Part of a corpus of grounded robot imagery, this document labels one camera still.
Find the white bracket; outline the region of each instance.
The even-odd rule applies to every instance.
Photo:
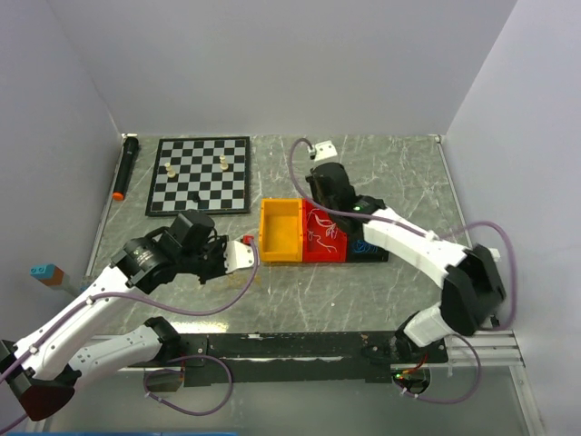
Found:
[[[337,155],[337,149],[331,141],[325,141],[323,143],[318,143],[314,145],[315,147],[315,162],[322,161],[324,159],[330,159]]]
[[[238,241],[229,241],[224,252],[224,266],[226,273],[230,274],[236,270],[251,268],[254,265],[254,254],[252,248]]]

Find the black cylinder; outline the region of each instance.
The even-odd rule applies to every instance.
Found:
[[[133,136],[126,138],[123,143],[123,156],[121,157],[121,163],[119,163],[117,179],[113,187],[113,199],[118,202],[125,199],[138,153],[139,141],[137,141],[137,138]]]

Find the table surface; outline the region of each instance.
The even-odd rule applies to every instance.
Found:
[[[433,137],[332,135],[308,136],[314,143],[331,139],[357,193],[381,198],[420,227],[448,233],[461,226],[439,144]],[[214,215],[216,230],[231,239],[258,234],[261,198],[295,198],[287,159],[298,136],[251,138],[251,213]],[[98,245],[93,275],[123,244],[173,218],[145,216],[145,205],[160,137],[140,137],[139,154],[126,200],[113,202]],[[312,167],[306,148],[295,155],[295,173]],[[464,235],[458,239],[467,243]],[[248,271],[211,280],[176,277],[152,298],[188,310],[207,310],[228,302],[243,286]],[[387,263],[263,264],[251,288],[229,310],[192,318],[134,304],[110,322],[102,334],[128,332],[147,318],[164,316],[178,332],[337,332],[395,330],[413,312],[439,298],[438,287],[423,273],[391,256]]]

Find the gray wall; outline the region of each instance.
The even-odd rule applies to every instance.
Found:
[[[64,307],[29,275],[86,266],[119,151],[107,107],[44,1],[0,2],[0,338]],[[21,408],[0,386],[0,427]]]
[[[49,0],[122,132],[445,133],[516,0]]]
[[[581,433],[581,4],[519,0],[445,145],[468,221],[519,259],[515,330],[551,434]],[[476,241],[499,244],[490,233]]]

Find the purple cable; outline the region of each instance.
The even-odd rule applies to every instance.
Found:
[[[382,221],[384,223],[388,223],[388,224],[395,224],[398,227],[401,227],[402,229],[406,229],[418,236],[424,236],[426,233],[421,232],[417,229],[414,229],[413,227],[409,227],[408,225],[404,224],[404,223],[399,223],[393,220],[390,220],[390,218],[385,218],[382,216],[375,216],[375,215],[367,215],[365,213],[352,213],[352,212],[341,212],[341,211],[334,211],[332,209],[329,209],[321,204],[317,204],[315,203],[315,201],[309,197],[309,195],[299,186],[299,181],[297,180],[297,177],[294,174],[294,168],[293,168],[293,164],[292,164],[292,158],[294,156],[294,152],[297,149],[297,147],[299,146],[300,143],[305,143],[309,148],[312,148],[313,145],[312,143],[307,139],[307,138],[299,138],[297,139],[293,144],[292,147],[290,148],[290,155],[289,155],[289,174],[290,174],[290,180],[292,181],[292,184],[294,185],[295,189],[299,192],[299,194],[310,204],[312,204],[314,207],[317,207],[319,209],[321,209],[322,211],[326,212],[326,213],[331,213],[333,215],[338,215],[338,216],[347,216],[349,218],[359,218],[359,219],[366,219],[366,220],[376,220],[376,221]],[[496,223],[492,223],[491,221],[478,221],[472,224],[469,224],[465,227],[462,227],[460,229],[455,230],[452,233],[448,233],[445,234],[444,236],[441,236],[440,239],[448,239],[452,236],[455,236],[457,234],[466,232],[468,230],[471,230],[475,227],[490,227],[494,230],[496,230],[498,232],[498,234],[500,235],[500,237],[502,238],[502,241],[504,242],[505,246],[507,247],[507,253],[508,253],[508,266],[510,269],[510,294],[511,294],[511,299],[510,299],[510,313],[508,315],[508,319],[507,321],[504,323],[504,325],[499,325],[498,327],[493,327],[493,328],[488,328],[488,327],[481,327],[480,330],[485,330],[485,331],[499,331],[499,330],[507,330],[508,328],[510,328],[510,326],[512,325],[512,322],[515,320],[516,316],[517,316],[517,257],[515,256],[515,250],[514,247],[512,245],[512,242],[510,241],[510,238],[508,237],[507,233],[504,231],[504,229],[502,227],[500,227],[498,224]]]
[[[254,256],[254,265],[252,266],[251,276],[249,277],[249,279],[246,282],[246,284],[244,284],[244,287],[241,289],[241,291],[238,292],[238,294],[233,298],[233,300],[231,302],[228,302],[228,303],[224,304],[223,306],[220,306],[220,307],[218,307],[216,309],[212,309],[212,310],[209,310],[209,311],[200,311],[200,312],[186,311],[184,309],[179,309],[177,307],[168,306],[168,305],[163,304],[161,302],[155,302],[154,300],[150,300],[149,298],[142,297],[140,295],[131,295],[131,294],[122,293],[122,292],[103,292],[103,293],[100,293],[100,294],[92,295],[90,297],[90,299],[93,300],[94,302],[96,302],[98,300],[102,300],[103,298],[118,297],[118,298],[125,298],[127,300],[133,300],[135,302],[143,302],[145,304],[149,304],[150,306],[157,307],[158,309],[162,309],[162,310],[165,310],[167,312],[178,313],[180,315],[188,315],[188,316],[208,316],[208,315],[214,315],[215,313],[223,312],[226,309],[229,309],[230,307],[232,307],[240,298],[242,298],[242,296],[246,293],[246,291],[248,291],[249,288],[251,287],[252,282],[254,281],[254,277],[256,277],[256,272],[258,271],[258,267],[259,267],[259,263],[260,263],[259,255],[258,255],[258,250],[256,249],[256,244],[254,243],[254,240],[253,239],[251,239],[251,248],[252,248],[252,254]],[[69,319],[71,319],[71,317],[73,315],[75,315],[77,312],[79,312],[81,309],[83,309],[83,307],[85,307],[86,305],[87,305],[86,302],[80,302],[76,306],[72,307],[69,312],[67,312],[65,315],[63,315],[63,317],[61,319],[59,319],[49,329],[47,329],[46,332],[44,332],[44,334],[40,338],[38,338],[38,341],[36,341],[32,346],[34,348],[38,349],[43,343],[46,342],[46,340],[48,338],[50,338]],[[16,368],[18,368],[19,366],[21,366],[26,361],[26,359],[28,359],[31,355],[32,355],[31,351],[30,350],[26,350],[23,353],[22,356],[20,356],[18,359],[16,359],[12,363],[12,365],[10,365],[6,369],[6,371],[4,371],[3,373],[1,373],[0,374],[0,384],[2,384],[6,380],[6,378]]]
[[[430,402],[433,404],[458,404],[459,402],[466,401],[468,398],[470,398],[472,395],[474,395],[476,393],[476,391],[478,390],[478,387],[480,386],[480,382],[482,381],[482,362],[480,361],[480,357],[478,356],[476,349],[472,346],[472,344],[470,342],[468,342],[466,340],[466,338],[460,336],[459,334],[452,334],[451,336],[455,336],[458,339],[460,339],[461,341],[463,341],[463,343],[465,343],[467,345],[467,347],[472,351],[472,353],[474,354],[474,358],[476,359],[476,379],[474,380],[474,384],[472,384],[472,387],[470,388],[470,390],[468,392],[466,392],[464,395],[462,395],[461,397],[457,397],[457,398],[454,398],[452,400],[443,400],[441,398],[430,398],[430,397],[426,397],[424,395],[421,395],[421,396],[416,395],[414,393],[411,393],[411,392],[405,390],[405,388],[401,384],[399,384],[397,381],[395,381],[395,383],[401,388],[402,394],[406,395],[407,397],[418,400],[418,401]]]
[[[24,421],[26,418],[28,418],[28,415],[25,413],[16,421],[14,421],[12,424],[8,425],[7,427],[4,427],[3,429],[0,429],[0,434],[8,433],[10,430],[12,430],[15,426]]]
[[[228,400],[230,399],[230,397],[232,395],[232,390],[234,389],[234,382],[232,380],[232,373],[230,372],[230,368],[228,368],[228,366],[226,366],[226,363],[222,362],[220,359],[217,359],[213,356],[208,356],[208,355],[204,355],[204,354],[194,354],[192,356],[178,357],[176,359],[171,359],[170,361],[168,361],[168,363],[190,361],[192,359],[208,359],[210,361],[214,361],[214,362],[218,363],[226,371],[226,375],[228,376],[228,391],[226,391],[226,395],[224,395],[224,398],[222,399],[222,401],[220,401],[220,404],[218,404],[213,409],[210,409],[208,411],[188,411],[186,409],[181,408],[180,406],[176,406],[172,402],[166,401],[163,398],[158,397],[153,392],[151,392],[149,390],[149,388],[147,387],[147,382],[149,381],[150,377],[152,377],[154,374],[162,374],[162,373],[164,373],[164,374],[179,374],[179,373],[181,373],[180,371],[157,370],[157,371],[149,372],[145,376],[145,378],[143,379],[143,389],[145,390],[146,396],[153,398],[157,402],[160,402],[161,404],[164,404],[167,407],[169,407],[170,409],[174,409],[175,411],[179,411],[181,413],[184,413],[184,414],[190,415],[190,416],[211,415],[211,414],[217,412],[219,409],[221,409],[224,406],[224,404],[226,404],[228,402]]]

